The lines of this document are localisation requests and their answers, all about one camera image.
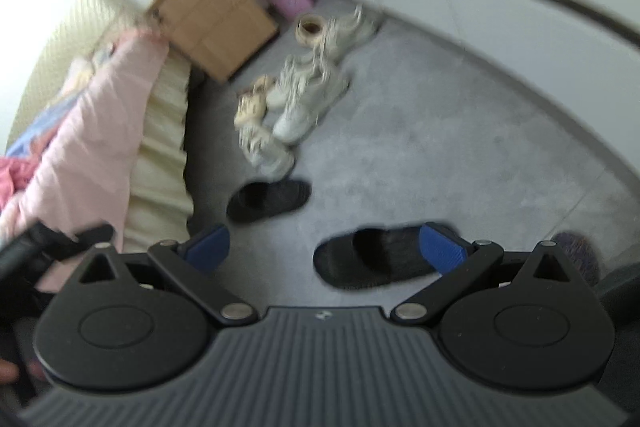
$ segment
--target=triangular cutout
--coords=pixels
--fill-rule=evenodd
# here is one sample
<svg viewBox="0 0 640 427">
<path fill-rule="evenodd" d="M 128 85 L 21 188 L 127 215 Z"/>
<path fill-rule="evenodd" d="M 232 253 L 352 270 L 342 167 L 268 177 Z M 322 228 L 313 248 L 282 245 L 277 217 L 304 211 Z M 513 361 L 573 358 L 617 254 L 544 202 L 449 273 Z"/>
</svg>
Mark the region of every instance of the triangular cutout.
<svg viewBox="0 0 640 427">
<path fill-rule="evenodd" d="M 89 284 L 100 281 L 113 281 L 116 278 L 111 264 L 105 255 L 96 255 L 92 263 L 84 270 L 80 282 Z"/>
<path fill-rule="evenodd" d="M 536 279 L 548 279 L 550 281 L 569 282 L 569 277 L 558 263 L 555 255 L 545 253 L 533 274 Z"/>
</svg>

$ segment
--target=pink sheet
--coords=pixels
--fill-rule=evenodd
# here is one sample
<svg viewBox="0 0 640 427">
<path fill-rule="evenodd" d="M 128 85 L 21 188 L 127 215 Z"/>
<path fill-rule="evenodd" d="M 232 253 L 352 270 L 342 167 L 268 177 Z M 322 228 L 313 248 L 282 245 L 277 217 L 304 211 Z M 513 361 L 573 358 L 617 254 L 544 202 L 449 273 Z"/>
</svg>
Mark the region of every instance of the pink sheet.
<svg viewBox="0 0 640 427">
<path fill-rule="evenodd" d="M 2 238 L 36 219 L 67 234 L 107 221 L 122 249 L 146 103 L 167 53 L 166 41 L 157 36 L 130 36 L 120 43 L 61 124 L 31 183 L 8 202 L 0 216 Z M 59 289 L 77 263 L 54 267 L 39 289 Z"/>
</svg>

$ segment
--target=cream ruffled fabric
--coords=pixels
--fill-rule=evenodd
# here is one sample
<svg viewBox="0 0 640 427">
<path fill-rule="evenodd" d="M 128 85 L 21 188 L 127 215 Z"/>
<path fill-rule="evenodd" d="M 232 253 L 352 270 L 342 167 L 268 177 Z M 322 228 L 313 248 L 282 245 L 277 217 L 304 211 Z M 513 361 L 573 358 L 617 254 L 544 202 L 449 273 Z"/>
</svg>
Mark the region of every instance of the cream ruffled fabric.
<svg viewBox="0 0 640 427">
<path fill-rule="evenodd" d="M 142 21 L 142 14 L 126 0 L 76 0 L 34 67 L 9 143 L 60 90 L 74 57 L 90 55 Z M 189 237 L 186 222 L 193 202 L 184 186 L 186 154 L 182 150 L 189 73 L 189 62 L 172 51 L 151 92 L 144 137 L 131 173 L 124 251 L 144 251 L 161 239 Z"/>
</svg>

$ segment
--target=concrete tile floor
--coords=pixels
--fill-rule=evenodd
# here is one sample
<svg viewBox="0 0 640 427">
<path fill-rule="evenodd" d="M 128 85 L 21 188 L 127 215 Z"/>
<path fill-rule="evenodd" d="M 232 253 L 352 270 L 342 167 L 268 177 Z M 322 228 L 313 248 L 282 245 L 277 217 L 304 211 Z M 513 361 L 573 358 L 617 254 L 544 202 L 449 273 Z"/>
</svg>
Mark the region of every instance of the concrete tile floor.
<svg viewBox="0 0 640 427">
<path fill-rule="evenodd" d="M 340 15 L 347 0 L 319 0 Z M 257 177 L 238 149 L 235 91 L 277 74 L 297 45 L 292 28 L 230 86 L 192 92 L 187 186 L 193 225 L 226 222 L 230 195 Z M 340 65 L 347 94 L 298 147 L 294 176 L 310 180 L 308 205 L 248 227 L 230 225 L 229 258 L 215 274 L 264 311 L 268 305 L 381 305 L 389 311 L 433 276 L 367 291 L 338 291 L 312 267 L 324 238 L 364 224 L 430 219 L 463 237 L 529 250 L 557 230 L 587 233 L 602 262 L 640 241 L 640 201 L 604 163 L 513 80 L 403 22 L 389 19 Z M 268 115 L 266 124 L 276 116 Z"/>
</svg>

